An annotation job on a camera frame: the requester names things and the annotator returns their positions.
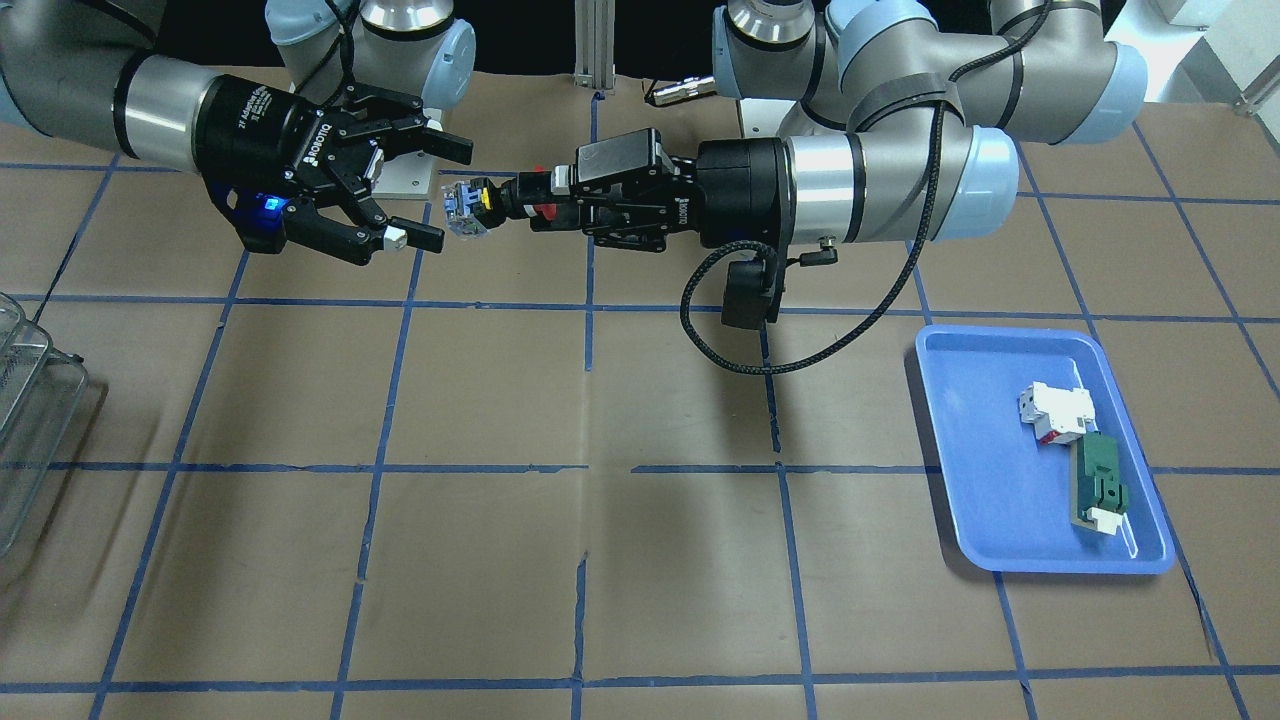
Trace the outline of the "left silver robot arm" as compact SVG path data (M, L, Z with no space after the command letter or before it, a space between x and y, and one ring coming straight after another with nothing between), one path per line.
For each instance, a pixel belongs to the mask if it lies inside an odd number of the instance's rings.
M1102 143L1139 114L1140 51L1105 38L1097 1L992 1L991 35L943 32L918 1L731 1L716 9L726 97L794 104L777 135L668 154L655 129L579 149L490 196L532 229L659 252L695 232L717 249L905 242L922 220L941 123L928 240L996 232L1020 177L1016 142Z

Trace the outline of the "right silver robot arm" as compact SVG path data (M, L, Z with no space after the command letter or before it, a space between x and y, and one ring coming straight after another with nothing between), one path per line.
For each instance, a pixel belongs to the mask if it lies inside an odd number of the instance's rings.
M430 124L456 106L476 38L451 1L269 1L292 76L275 88L156 49L163 1L5 1L3 120L200 176L248 252L296 243L364 266L440 252L444 234L378 202L387 163L470 164Z

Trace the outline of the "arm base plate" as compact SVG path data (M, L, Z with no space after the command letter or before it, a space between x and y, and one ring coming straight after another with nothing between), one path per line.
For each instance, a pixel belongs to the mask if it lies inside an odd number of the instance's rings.
M381 172L372 183L375 199L426 200L430 199L436 158L425 151L385 158Z
M780 136L785 118L795 108L792 100L781 99L741 99L739 106L739 124L744 138L774 137Z

